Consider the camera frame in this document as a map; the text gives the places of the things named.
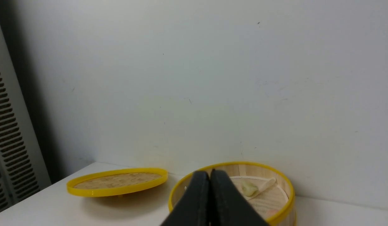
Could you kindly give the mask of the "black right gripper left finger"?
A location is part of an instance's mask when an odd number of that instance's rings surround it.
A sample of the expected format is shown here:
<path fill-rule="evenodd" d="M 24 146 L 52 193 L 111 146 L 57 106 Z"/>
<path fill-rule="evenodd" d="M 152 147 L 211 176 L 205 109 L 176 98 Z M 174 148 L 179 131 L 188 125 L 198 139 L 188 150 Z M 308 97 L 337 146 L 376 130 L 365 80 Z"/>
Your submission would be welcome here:
<path fill-rule="evenodd" d="M 208 173 L 195 171 L 187 190 L 162 222 L 162 226 L 208 226 Z"/>

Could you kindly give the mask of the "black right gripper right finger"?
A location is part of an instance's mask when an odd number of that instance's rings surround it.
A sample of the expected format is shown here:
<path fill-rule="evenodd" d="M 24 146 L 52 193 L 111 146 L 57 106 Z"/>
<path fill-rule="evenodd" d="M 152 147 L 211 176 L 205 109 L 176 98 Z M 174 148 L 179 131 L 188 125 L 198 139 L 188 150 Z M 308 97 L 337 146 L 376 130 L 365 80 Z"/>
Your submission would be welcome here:
<path fill-rule="evenodd" d="M 240 194 L 225 171 L 213 169 L 210 174 L 210 186 L 211 226 L 269 225 Z"/>

